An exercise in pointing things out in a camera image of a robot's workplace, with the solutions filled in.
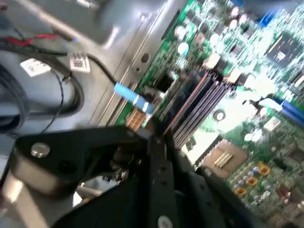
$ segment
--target barcode sticker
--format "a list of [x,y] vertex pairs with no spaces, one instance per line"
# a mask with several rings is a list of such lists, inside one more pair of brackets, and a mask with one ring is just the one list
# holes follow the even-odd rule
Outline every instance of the barcode sticker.
[[34,58],[30,58],[30,59],[20,63],[20,66],[31,77],[41,75],[41,74],[51,70],[51,67],[48,64],[45,64]]
[[69,58],[71,70],[90,73],[90,63],[86,54],[73,53],[69,55]]

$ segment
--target ram slot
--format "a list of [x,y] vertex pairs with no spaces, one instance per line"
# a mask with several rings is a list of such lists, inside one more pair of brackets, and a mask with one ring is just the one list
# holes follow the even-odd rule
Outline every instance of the ram slot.
[[209,90],[210,86],[213,84],[214,79],[208,76],[208,73],[204,75],[201,81],[198,83],[197,87],[193,90],[189,98],[185,101],[184,105],[169,123],[167,129],[164,133],[166,133],[170,128],[176,128],[182,120],[185,118],[186,113],[189,111],[189,108],[193,105],[193,102],[197,100],[197,98],[207,90]]
[[224,95],[232,89],[232,86],[226,83],[216,84],[215,82],[216,88],[212,87],[210,93],[206,94],[197,105],[197,108],[193,109],[187,117],[184,126],[179,128],[179,133],[176,132],[174,134],[174,142],[177,148],[181,147],[194,134]]

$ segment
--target screw hole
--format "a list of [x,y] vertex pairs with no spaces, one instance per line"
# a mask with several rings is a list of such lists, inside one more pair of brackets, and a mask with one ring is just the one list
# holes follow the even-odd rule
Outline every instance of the screw hole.
[[147,63],[150,59],[150,54],[149,53],[144,53],[142,55],[142,63]]
[[161,165],[161,171],[166,171],[166,167],[164,165]]
[[167,181],[161,180],[161,184],[162,184],[162,185],[167,185]]
[[77,171],[76,165],[68,160],[63,160],[59,163],[58,169],[64,174],[73,174]]

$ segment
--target blue capacitor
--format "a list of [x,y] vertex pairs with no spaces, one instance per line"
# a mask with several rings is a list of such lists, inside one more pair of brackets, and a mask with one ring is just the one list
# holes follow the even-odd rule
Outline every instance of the blue capacitor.
[[258,167],[254,167],[253,170],[252,170],[255,174],[258,174]]

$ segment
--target white label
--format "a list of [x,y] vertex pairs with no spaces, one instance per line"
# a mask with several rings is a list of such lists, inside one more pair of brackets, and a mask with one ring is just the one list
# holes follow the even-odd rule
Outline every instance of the white label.
[[273,116],[264,125],[264,129],[266,129],[269,132],[272,132],[280,123],[281,123],[281,121],[278,118],[276,118],[275,116]]
[[90,63],[86,54],[73,53],[69,55],[69,58],[71,70],[90,73]]
[[51,70],[48,64],[45,64],[37,59],[30,58],[22,63],[20,66],[28,73],[29,76],[37,76]]

